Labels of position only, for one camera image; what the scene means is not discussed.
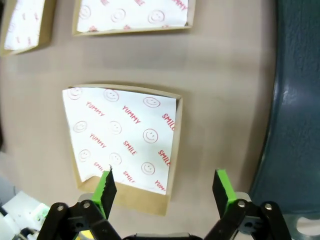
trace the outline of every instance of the screw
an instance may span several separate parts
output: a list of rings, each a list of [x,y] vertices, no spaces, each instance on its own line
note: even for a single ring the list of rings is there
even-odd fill
[[[269,211],[272,210],[272,206],[270,203],[267,203],[266,205],[264,205],[264,207],[265,207],[265,209],[267,209]]]
[[[245,203],[244,201],[239,201],[239,202],[238,202],[238,206],[239,206],[240,208],[244,208],[244,207],[246,206],[246,203]]]
[[[83,204],[83,207],[84,207],[85,209],[87,209],[88,207],[90,207],[90,203],[89,203],[89,202],[85,202],[85,203]]]
[[[60,206],[58,206],[57,209],[58,209],[58,211],[62,211],[64,209],[64,206],[60,205]]]

